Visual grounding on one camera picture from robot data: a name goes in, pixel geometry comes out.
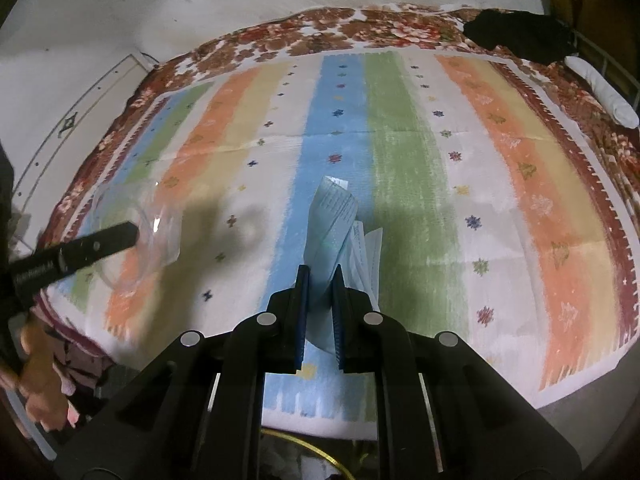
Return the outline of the person's left hand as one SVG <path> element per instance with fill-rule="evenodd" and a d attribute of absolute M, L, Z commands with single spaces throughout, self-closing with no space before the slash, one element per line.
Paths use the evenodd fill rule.
<path fill-rule="evenodd" d="M 1 361 L 1 385 L 18 391 L 25 399 L 25 411 L 32 422 L 47 432 L 62 430 L 67 422 L 68 401 L 60 374 L 54 367 L 54 350 L 44 324 L 34 312 L 27 315 L 20 344 L 26 353 L 20 374 Z"/>

